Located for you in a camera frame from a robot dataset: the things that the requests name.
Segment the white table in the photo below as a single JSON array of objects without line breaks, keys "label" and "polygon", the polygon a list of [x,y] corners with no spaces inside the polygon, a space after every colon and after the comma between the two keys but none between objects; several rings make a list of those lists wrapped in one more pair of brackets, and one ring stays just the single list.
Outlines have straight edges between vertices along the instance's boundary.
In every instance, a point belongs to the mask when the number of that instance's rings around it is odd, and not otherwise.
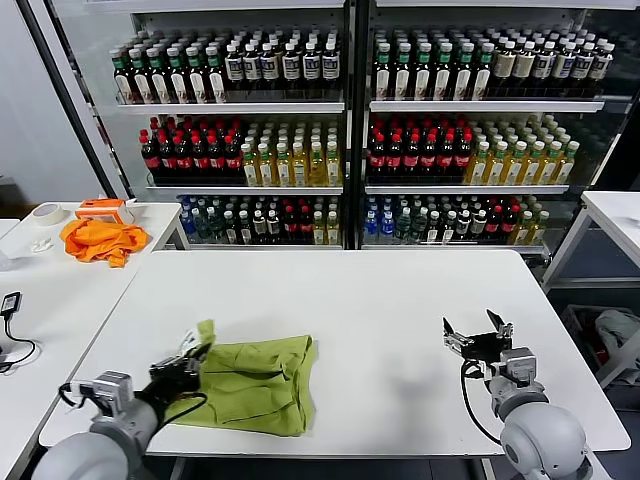
[{"label": "white table", "polygon": [[[310,334],[316,416],[299,438],[169,425],[150,455],[289,458],[502,454],[469,419],[462,359],[445,348],[442,317],[462,333],[515,325],[538,356],[551,401],[582,422],[594,450],[630,446],[616,413],[525,263],[508,251],[155,252],[87,353],[76,379],[105,370],[149,381],[148,368],[184,331],[214,319],[219,343]],[[469,382],[480,421],[501,429],[481,381]],[[40,435],[51,446],[86,431],[95,409],[58,402]]]},{"label": "white table", "polygon": [[[134,204],[136,224],[151,236],[149,244],[129,257],[122,269],[108,263],[81,263],[64,251],[59,233],[79,204],[62,203],[67,218],[50,227],[37,225],[31,215],[0,240],[0,250],[12,259],[0,272],[0,301],[22,292],[20,310],[11,322],[15,336],[38,342],[41,351],[15,371],[0,375],[0,478],[17,478],[36,445],[42,422],[53,410],[57,387],[67,381],[114,305],[154,249],[162,248],[178,229],[177,203]],[[54,246],[31,253],[34,240],[50,237]],[[17,358],[27,347],[0,335],[0,345]]]},{"label": "white table", "polygon": [[[582,194],[582,200],[584,208],[578,214],[542,278],[542,287],[547,292],[554,288],[554,283],[592,221],[597,223],[620,250],[640,268],[640,192],[587,191]],[[625,368],[632,365],[638,356],[640,356],[640,332],[631,337],[618,353],[611,356],[609,361],[596,372],[600,386],[604,388],[609,385]]]}]

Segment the yellow bottle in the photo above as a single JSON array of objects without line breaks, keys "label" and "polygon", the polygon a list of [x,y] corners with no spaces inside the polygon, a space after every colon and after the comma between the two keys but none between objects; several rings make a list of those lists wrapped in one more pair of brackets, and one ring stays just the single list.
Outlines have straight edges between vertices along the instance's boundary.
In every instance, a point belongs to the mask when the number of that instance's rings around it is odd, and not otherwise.
[{"label": "yellow bottle", "polygon": [[504,156],[507,152],[507,142],[502,140],[495,146],[495,151],[484,169],[484,175],[482,181],[485,185],[498,185],[500,181],[500,174],[504,167]]},{"label": "yellow bottle", "polygon": [[549,185],[551,181],[551,175],[558,166],[558,160],[560,159],[560,148],[562,144],[558,141],[551,142],[547,154],[543,157],[538,168],[538,173],[533,178],[534,185]]},{"label": "yellow bottle", "polygon": [[273,168],[272,155],[269,151],[269,145],[261,143],[258,145],[258,153],[260,156],[260,175],[262,176],[263,187],[278,186],[278,174]]},{"label": "yellow bottle", "polygon": [[565,151],[565,156],[558,162],[556,171],[553,172],[553,177],[551,177],[552,184],[565,185],[567,183],[567,177],[576,163],[575,156],[579,147],[580,144],[578,142],[569,142],[567,150]]},{"label": "yellow bottle", "polygon": [[256,155],[251,148],[251,144],[243,143],[240,149],[242,150],[244,175],[247,177],[247,187],[260,186],[262,184],[260,168],[257,165]]},{"label": "yellow bottle", "polygon": [[535,178],[538,170],[540,169],[540,162],[542,161],[542,152],[544,150],[544,142],[536,140],[533,142],[533,146],[529,151],[529,156],[525,159],[520,168],[520,175],[516,179],[517,185],[533,185],[533,179]]},{"label": "yellow bottle", "polygon": [[514,151],[505,162],[505,167],[502,169],[502,175],[500,176],[500,185],[515,185],[518,180],[520,170],[522,170],[525,164],[525,154],[527,151],[527,143],[522,140],[518,140],[514,145]]},{"label": "yellow bottle", "polygon": [[334,141],[327,142],[327,178],[330,187],[342,185],[338,144]]},{"label": "yellow bottle", "polygon": [[533,226],[533,214],[526,210],[522,213],[522,219],[516,228],[509,235],[509,243],[511,245],[525,245],[529,230]]},{"label": "yellow bottle", "polygon": [[291,155],[287,149],[287,144],[280,142],[276,145],[278,150],[278,179],[281,187],[291,186]]},{"label": "yellow bottle", "polygon": [[293,183],[296,187],[306,187],[309,176],[307,153],[302,142],[293,143]]},{"label": "yellow bottle", "polygon": [[482,177],[487,167],[488,151],[489,142],[482,141],[478,143],[478,150],[471,157],[466,175],[464,176],[464,183],[466,185],[482,185]]},{"label": "yellow bottle", "polygon": [[309,183],[312,187],[327,186],[327,164],[322,155],[322,144],[320,142],[311,143]]}]

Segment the bottle label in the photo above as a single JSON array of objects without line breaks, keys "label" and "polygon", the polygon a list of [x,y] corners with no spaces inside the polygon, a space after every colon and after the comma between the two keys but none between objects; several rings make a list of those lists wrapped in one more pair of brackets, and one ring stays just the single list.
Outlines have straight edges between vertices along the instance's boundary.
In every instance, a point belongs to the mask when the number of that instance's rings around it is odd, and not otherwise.
[{"label": "bottle label", "polygon": [[256,169],[253,165],[245,164],[244,174],[247,177],[248,187],[256,187],[258,185],[258,176],[256,175]]},{"label": "bottle label", "polygon": [[389,89],[389,71],[380,70],[376,74],[376,100],[386,100]]},{"label": "bottle label", "polygon": [[278,79],[278,60],[276,57],[262,57],[260,66],[262,67],[262,77],[265,80]]},{"label": "bottle label", "polygon": [[554,78],[567,78],[569,76],[569,72],[571,72],[571,67],[573,67],[573,63],[576,60],[576,57],[568,57],[566,55],[558,55],[556,57],[556,62],[553,65],[553,72],[551,76]]},{"label": "bottle label", "polygon": [[431,168],[436,163],[436,157],[418,157],[418,161],[420,162],[420,166],[424,168]]},{"label": "bottle label", "polygon": [[502,172],[502,164],[494,163],[491,166],[491,171],[489,172],[489,178],[487,180],[487,185],[497,185],[500,180],[500,173]]},{"label": "bottle label", "polygon": [[278,165],[278,175],[280,177],[280,186],[288,187],[289,186],[289,166],[288,165]]},{"label": "bottle label", "polygon": [[232,82],[244,80],[244,70],[241,58],[225,58],[224,64],[227,66],[227,76]]},{"label": "bottle label", "polygon": [[260,71],[260,59],[258,57],[244,57],[244,76],[247,80],[260,80],[262,72]]},{"label": "bottle label", "polygon": [[560,173],[558,173],[558,178],[556,178],[556,185],[564,185],[567,181],[567,177],[569,176],[569,172],[573,168],[573,163],[565,163],[560,169]]},{"label": "bottle label", "polygon": [[262,174],[262,186],[273,186],[273,179],[271,178],[271,165],[260,165],[260,173]]},{"label": "bottle label", "polygon": [[236,236],[236,231],[233,228],[227,228],[227,238],[229,239],[229,243],[232,245],[236,245],[238,243],[238,237]]},{"label": "bottle label", "polygon": [[424,100],[427,98],[429,88],[429,70],[420,70],[416,75],[416,85],[414,88],[414,100]]},{"label": "bottle label", "polygon": [[480,70],[476,75],[476,82],[473,86],[473,95],[471,100],[482,100],[484,98],[484,92],[487,90],[487,82],[489,81],[491,73],[489,70]]},{"label": "bottle label", "polygon": [[513,70],[515,61],[515,55],[499,53],[496,56],[496,63],[493,65],[493,74],[499,78],[508,78],[511,76],[511,70]]},{"label": "bottle label", "polygon": [[287,80],[298,80],[300,78],[300,58],[282,57],[284,78]]},{"label": "bottle label", "polygon": [[131,85],[129,85],[129,80],[124,75],[116,75],[116,84],[118,85],[118,90],[120,90],[120,96],[122,96],[122,101],[126,105],[131,105],[133,103],[133,95],[131,93]]},{"label": "bottle label", "polygon": [[469,156],[464,155],[454,155],[453,163],[456,167],[466,168],[469,165]]},{"label": "bottle label", "polygon": [[151,75],[151,80],[153,81],[153,85],[156,87],[156,92],[158,92],[158,99],[160,103],[171,103],[171,97],[169,96],[169,91],[167,90],[167,84],[164,81],[164,77],[157,73]]},{"label": "bottle label", "polygon": [[318,55],[304,56],[304,78],[317,80],[320,78],[320,57]]},{"label": "bottle label", "polygon": [[611,64],[611,57],[608,55],[598,55],[593,60],[591,70],[589,70],[589,78],[592,80],[602,80],[607,74],[609,65]]},{"label": "bottle label", "polygon": [[210,73],[209,81],[211,82],[211,87],[213,88],[213,98],[215,98],[216,103],[226,103],[227,96],[224,93],[224,83],[222,81],[222,75],[219,73]]},{"label": "bottle label", "polygon": [[322,57],[322,76],[325,80],[337,80],[340,76],[340,59],[337,55]]},{"label": "bottle label", "polygon": [[527,171],[524,172],[524,177],[522,178],[522,185],[531,185],[533,184],[533,178],[536,176],[538,172],[539,163],[530,163],[527,167]]},{"label": "bottle label", "polygon": [[304,165],[294,165],[293,174],[295,175],[296,187],[306,187],[304,178]]},{"label": "bottle label", "polygon": [[518,55],[511,75],[516,78],[528,78],[535,58],[534,55]]},{"label": "bottle label", "polygon": [[434,100],[444,100],[447,94],[447,84],[449,83],[449,70],[440,70],[436,75],[435,90],[433,92]]},{"label": "bottle label", "polygon": [[464,100],[467,96],[467,86],[469,85],[469,79],[471,78],[470,70],[460,70],[458,77],[456,78],[456,87],[453,91],[453,99],[460,101]]},{"label": "bottle label", "polygon": [[184,78],[182,78],[182,75],[179,73],[172,74],[171,82],[173,83],[173,88],[176,90],[178,102],[187,103],[189,101],[187,98],[187,87],[184,84]]},{"label": "bottle label", "polygon": [[409,85],[409,71],[399,70],[396,74],[396,88],[394,92],[396,100],[404,100],[407,94],[407,85]]},{"label": "bottle label", "polygon": [[196,96],[196,102],[207,103],[207,94],[204,91],[202,75],[199,73],[192,73],[189,77],[191,78],[191,85],[193,86],[193,93],[195,93]]},{"label": "bottle label", "polygon": [[471,172],[471,181],[469,185],[482,185],[482,174],[484,173],[485,163],[476,163]]},{"label": "bottle label", "polygon": [[136,75],[135,80],[144,103],[153,103],[153,93],[151,92],[151,87],[149,86],[147,77],[145,77],[144,75]]},{"label": "bottle label", "polygon": [[418,165],[418,157],[414,157],[412,155],[405,155],[404,157],[402,157],[402,164],[405,167],[415,167],[416,165]]},{"label": "bottle label", "polygon": [[589,73],[589,69],[592,64],[593,57],[578,55],[573,65],[573,70],[571,71],[571,78],[575,78],[577,80],[587,78],[587,74]]},{"label": "bottle label", "polygon": [[520,173],[521,165],[519,163],[514,163],[509,167],[509,171],[507,172],[507,176],[504,180],[505,185],[515,185],[516,179],[518,178],[518,173]]}]

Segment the dark bottle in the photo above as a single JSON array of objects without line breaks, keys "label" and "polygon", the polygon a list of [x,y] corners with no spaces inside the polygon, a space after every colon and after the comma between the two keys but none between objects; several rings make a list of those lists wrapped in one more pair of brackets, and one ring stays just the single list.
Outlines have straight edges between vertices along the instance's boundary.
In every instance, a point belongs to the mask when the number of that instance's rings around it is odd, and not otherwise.
[{"label": "dark bottle", "polygon": [[235,45],[227,45],[227,56],[224,59],[224,65],[227,71],[229,90],[243,90],[244,68],[242,57],[238,54]]},{"label": "dark bottle", "polygon": [[120,98],[125,105],[131,105],[135,100],[135,92],[137,87],[133,77],[130,76],[130,70],[125,65],[125,60],[122,57],[120,50],[110,50],[111,61],[113,62],[113,78],[118,85],[118,91],[120,92]]},{"label": "dark bottle", "polygon": [[409,59],[411,58],[411,44],[401,43],[398,49],[398,57],[393,68],[394,88],[393,97],[395,100],[404,100],[409,88]]},{"label": "dark bottle", "polygon": [[449,167],[453,161],[453,133],[447,133],[444,142],[440,145],[436,156],[436,165],[434,174],[439,177],[451,175]]},{"label": "dark bottle", "polygon": [[508,96],[509,78],[516,62],[516,54],[513,51],[515,46],[515,42],[509,40],[505,42],[504,47],[498,50],[495,56],[490,86],[495,89],[493,91],[497,97]]},{"label": "dark bottle", "polygon": [[496,205],[489,213],[484,226],[484,238],[487,240],[497,240],[500,234],[500,223],[502,221],[502,206]]},{"label": "dark bottle", "polygon": [[224,79],[222,77],[222,67],[220,66],[218,49],[216,47],[207,47],[205,52],[207,54],[207,64],[209,67],[207,69],[209,84],[213,94],[212,100],[216,103],[226,103],[227,95],[224,88]]},{"label": "dark bottle", "polygon": [[484,43],[481,47],[480,61],[473,76],[473,90],[471,100],[484,99],[487,92],[487,85],[491,77],[491,62],[493,61],[493,43]]},{"label": "dark bottle", "polygon": [[242,156],[237,143],[233,141],[233,137],[227,135],[224,137],[224,160],[227,172],[230,177],[244,177],[242,173]]},{"label": "dark bottle", "polygon": [[453,99],[464,100],[469,92],[471,80],[471,60],[473,58],[473,43],[463,43],[460,49],[460,57],[456,65],[455,82],[453,86]]},{"label": "dark bottle", "polygon": [[419,141],[419,134],[415,133],[411,135],[411,139],[402,156],[402,175],[413,176],[418,173],[418,157],[420,155]]},{"label": "dark bottle", "polygon": [[465,174],[469,159],[471,158],[471,133],[465,133],[458,142],[453,156],[453,163],[450,168],[450,175],[462,178]]},{"label": "dark bottle", "polygon": [[400,160],[402,158],[402,141],[400,135],[393,134],[391,144],[387,150],[387,175],[397,175],[400,169]]},{"label": "dark bottle", "polygon": [[418,58],[413,68],[413,92],[414,100],[426,100],[429,94],[429,74],[431,67],[431,44],[422,42],[418,46]]},{"label": "dark bottle", "polygon": [[151,88],[149,80],[149,68],[142,58],[142,52],[138,48],[129,50],[129,56],[133,62],[133,79],[136,83],[137,93],[140,95],[136,100],[144,103],[156,103],[155,92]]},{"label": "dark bottle", "polygon": [[420,175],[425,177],[434,175],[434,169],[436,164],[436,134],[430,133],[427,135],[426,141],[420,148],[420,155],[418,157],[418,163],[420,164]]},{"label": "dark bottle", "polygon": [[169,64],[171,65],[169,74],[176,100],[178,103],[189,103],[192,97],[191,82],[187,80],[187,69],[182,64],[180,50],[173,47],[169,48],[167,49],[167,55],[169,55]]},{"label": "dark bottle", "polygon": [[376,100],[386,100],[389,96],[389,51],[391,45],[381,43],[378,45],[378,58],[373,66],[375,85],[373,91]]},{"label": "dark bottle", "polygon": [[523,94],[524,84],[531,74],[533,62],[536,59],[536,54],[533,51],[534,47],[535,43],[529,41],[517,52],[516,61],[511,71],[511,96],[521,96]]},{"label": "dark bottle", "polygon": [[371,146],[371,154],[369,155],[369,174],[373,176],[383,175],[386,163],[387,156],[385,155],[384,136],[378,133]]}]

